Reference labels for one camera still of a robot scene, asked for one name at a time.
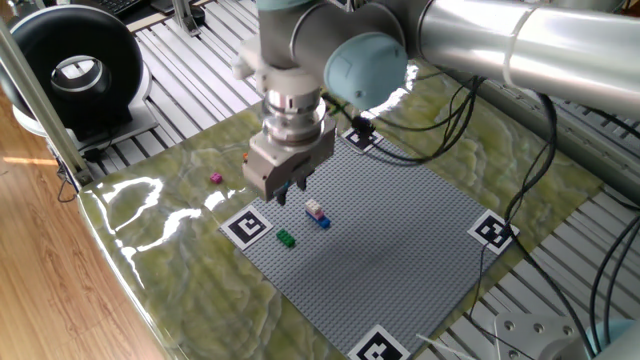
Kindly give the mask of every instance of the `light blue joint cap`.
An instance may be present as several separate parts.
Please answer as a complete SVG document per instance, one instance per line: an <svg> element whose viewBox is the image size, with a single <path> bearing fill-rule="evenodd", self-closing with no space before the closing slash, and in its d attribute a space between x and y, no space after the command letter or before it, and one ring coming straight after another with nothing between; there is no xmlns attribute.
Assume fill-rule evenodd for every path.
<svg viewBox="0 0 640 360"><path fill-rule="evenodd" d="M324 68L324 83L358 109L371 109L402 86L408 61L404 47L391 36L358 35L333 52Z"/></svg>
<svg viewBox="0 0 640 360"><path fill-rule="evenodd" d="M258 0L256 5L260 11L273 11L292 8L315 0Z"/></svg>
<svg viewBox="0 0 640 360"><path fill-rule="evenodd" d="M630 327L633 326L635 320L629 319L612 319L609 321L609 331L611 332L611 343L616 341L625 331L629 330ZM596 349L596 341L593 338L593 331L591 328L585 330L587 333L587 338L589 339L589 343L593 352L597 354L598 350ZM598 340L600 340L600 348L602 351L607 347L604 338L604 323L596 324L596 333L598 334Z"/></svg>

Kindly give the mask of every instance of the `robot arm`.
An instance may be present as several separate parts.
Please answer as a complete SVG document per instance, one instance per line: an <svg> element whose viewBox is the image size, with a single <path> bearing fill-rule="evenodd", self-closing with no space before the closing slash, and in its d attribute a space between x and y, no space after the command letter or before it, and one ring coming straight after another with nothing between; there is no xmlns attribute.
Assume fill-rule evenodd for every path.
<svg viewBox="0 0 640 360"><path fill-rule="evenodd" d="M352 13L327 0L258 0L258 9L261 49L245 45L235 70L255 71L267 95L243 167L265 200L283 203L332 155L335 125L312 110L320 85L369 109L402 85L409 58L640 113L637 19L492 0L377 0ZM294 139L292 128L306 135Z"/></svg>

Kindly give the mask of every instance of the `gray lego baseplate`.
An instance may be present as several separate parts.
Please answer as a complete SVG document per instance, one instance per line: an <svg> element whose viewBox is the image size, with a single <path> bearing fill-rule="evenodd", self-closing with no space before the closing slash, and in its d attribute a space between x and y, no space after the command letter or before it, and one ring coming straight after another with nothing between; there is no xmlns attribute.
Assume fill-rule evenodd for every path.
<svg viewBox="0 0 640 360"><path fill-rule="evenodd" d="M307 216L309 199L329 229ZM244 254L347 356L378 324L414 353L416 334L435 331L478 279L482 245L467 230L486 209L423 166L388 165L336 141L306 192L292 186L284 207L251 205L273 228ZM295 247L277 239L280 229ZM486 251L484 269L496 259Z"/></svg>

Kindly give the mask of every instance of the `blue lego brick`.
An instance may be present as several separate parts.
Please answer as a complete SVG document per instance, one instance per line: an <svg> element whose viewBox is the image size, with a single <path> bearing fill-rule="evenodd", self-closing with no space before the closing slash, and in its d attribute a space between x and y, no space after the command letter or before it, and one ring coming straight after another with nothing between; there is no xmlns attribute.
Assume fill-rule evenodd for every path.
<svg viewBox="0 0 640 360"><path fill-rule="evenodd" d="M320 220L318 220L315 217L313 217L313 215L311 215L311 213L309 213L308 211L305 210L305 213L307 213L307 215L311 218L311 220L315 221L318 225L320 225L321 228L326 229L329 226L331 226L331 220L329 220L328 217L323 216L320 218Z"/></svg>

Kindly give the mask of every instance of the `green marble surface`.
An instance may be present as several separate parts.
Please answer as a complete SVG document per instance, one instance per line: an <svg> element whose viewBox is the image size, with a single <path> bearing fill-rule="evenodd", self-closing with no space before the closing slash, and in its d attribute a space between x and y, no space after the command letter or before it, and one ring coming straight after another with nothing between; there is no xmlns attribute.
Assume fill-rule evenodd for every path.
<svg viewBox="0 0 640 360"><path fill-rule="evenodd" d="M409 70L410 77L434 71L416 65ZM424 126L446 116L457 83L439 76L409 82L408 88L413 91L399 91L394 97L397 102L392 101L395 104L384 114L398 123ZM81 209L167 357L343 359L218 230L255 199L240 164L249 137L260 128L256 109L83 188ZM411 134L382 125L379 131L412 154L433 151L442 136L440 131ZM428 167L482 205L502 213L543 144L480 100L460 143ZM209 180L214 171L224 177L220 185ZM527 247L542 241L600 184L558 154L514 220ZM497 262L484 287L519 258L514 250ZM459 310L470 302L471 296ZM442 328L458 316L459 311L451 314Z"/></svg>

